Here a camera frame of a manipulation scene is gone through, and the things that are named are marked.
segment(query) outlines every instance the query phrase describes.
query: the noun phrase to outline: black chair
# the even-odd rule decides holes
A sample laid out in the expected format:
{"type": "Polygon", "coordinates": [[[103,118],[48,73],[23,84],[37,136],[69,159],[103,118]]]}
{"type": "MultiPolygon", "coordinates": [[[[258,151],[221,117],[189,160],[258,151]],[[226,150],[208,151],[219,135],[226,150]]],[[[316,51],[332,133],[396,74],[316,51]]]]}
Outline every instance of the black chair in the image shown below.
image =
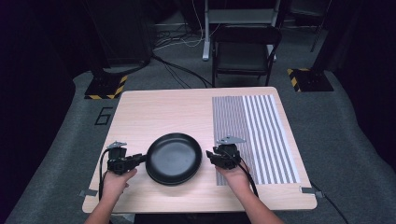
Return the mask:
{"type": "Polygon", "coordinates": [[[282,26],[286,15],[291,15],[296,19],[311,20],[318,25],[315,41],[311,48],[311,52],[313,52],[332,4],[332,0],[286,0],[284,3],[286,3],[285,6],[279,9],[279,14],[283,15],[280,19],[279,27],[282,26]]]}
{"type": "Polygon", "coordinates": [[[262,25],[223,25],[212,35],[212,85],[218,74],[271,75],[276,48],[282,38],[278,29],[262,25]],[[268,52],[267,45],[273,46],[268,52]]]}

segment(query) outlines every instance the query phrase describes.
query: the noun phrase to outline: gray floor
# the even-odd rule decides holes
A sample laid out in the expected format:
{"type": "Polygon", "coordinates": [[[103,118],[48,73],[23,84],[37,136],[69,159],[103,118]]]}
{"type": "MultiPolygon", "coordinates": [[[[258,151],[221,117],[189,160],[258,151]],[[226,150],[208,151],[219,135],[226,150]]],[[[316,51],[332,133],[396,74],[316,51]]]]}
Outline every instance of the gray floor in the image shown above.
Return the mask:
{"type": "MultiPolygon", "coordinates": [[[[353,107],[334,75],[326,73],[334,87],[331,92],[295,92],[291,86],[287,69],[310,67],[316,58],[319,48],[309,52],[314,35],[293,29],[283,29],[282,33],[270,86],[279,91],[308,176],[337,204],[349,223],[396,223],[396,175],[361,132],[353,107]]],[[[203,42],[196,47],[173,45],[154,53],[210,80],[211,62],[202,61],[202,49],[203,42]]],[[[196,77],[176,72],[192,88],[204,88],[196,77]]],[[[91,80],[90,73],[75,78],[76,95],[64,124],[7,223],[82,223],[88,216],[81,210],[84,199],[78,194],[91,182],[109,129],[109,125],[94,124],[103,107],[112,107],[106,110],[112,118],[119,101],[84,100],[91,80]]],[[[258,86],[263,81],[220,77],[219,85],[258,86]]],[[[163,64],[153,60],[129,75],[124,90],[181,88],[163,64]]],[[[312,211],[276,213],[287,223],[343,223],[326,199],[318,199],[318,207],[312,211]]],[[[113,222],[130,223],[123,217],[113,217],[113,222]]]]}

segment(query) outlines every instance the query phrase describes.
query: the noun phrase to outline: striped mat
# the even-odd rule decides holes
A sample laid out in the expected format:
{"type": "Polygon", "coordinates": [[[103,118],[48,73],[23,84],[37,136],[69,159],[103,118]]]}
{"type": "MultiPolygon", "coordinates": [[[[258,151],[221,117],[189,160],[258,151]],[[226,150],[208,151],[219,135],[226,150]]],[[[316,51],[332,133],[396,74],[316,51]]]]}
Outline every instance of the striped mat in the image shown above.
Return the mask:
{"type": "MultiPolygon", "coordinates": [[[[215,146],[228,135],[245,139],[236,146],[257,185],[300,182],[273,95],[219,96],[212,104],[215,146]]],[[[217,184],[226,185],[219,173],[217,184]]]]}

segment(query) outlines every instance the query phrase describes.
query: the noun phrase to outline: black pan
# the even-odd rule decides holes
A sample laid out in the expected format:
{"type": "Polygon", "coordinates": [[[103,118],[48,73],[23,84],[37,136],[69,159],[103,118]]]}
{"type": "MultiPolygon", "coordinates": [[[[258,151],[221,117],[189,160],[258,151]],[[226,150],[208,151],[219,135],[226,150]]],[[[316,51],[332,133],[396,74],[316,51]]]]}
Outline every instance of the black pan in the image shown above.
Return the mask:
{"type": "Polygon", "coordinates": [[[174,186],[192,178],[201,160],[202,150],[195,139],[184,133],[169,133],[149,147],[146,170],[158,183],[174,186]]]}

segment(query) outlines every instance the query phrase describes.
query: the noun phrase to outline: finger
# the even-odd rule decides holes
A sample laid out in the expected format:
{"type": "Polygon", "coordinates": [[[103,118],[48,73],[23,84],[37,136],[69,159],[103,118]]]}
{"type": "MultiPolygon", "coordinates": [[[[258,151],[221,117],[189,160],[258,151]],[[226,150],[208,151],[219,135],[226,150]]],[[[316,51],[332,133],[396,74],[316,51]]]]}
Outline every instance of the finger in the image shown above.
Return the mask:
{"type": "Polygon", "coordinates": [[[128,171],[127,173],[123,174],[122,176],[124,176],[127,180],[129,180],[130,178],[132,178],[134,175],[136,175],[137,170],[133,169],[128,171]]]}

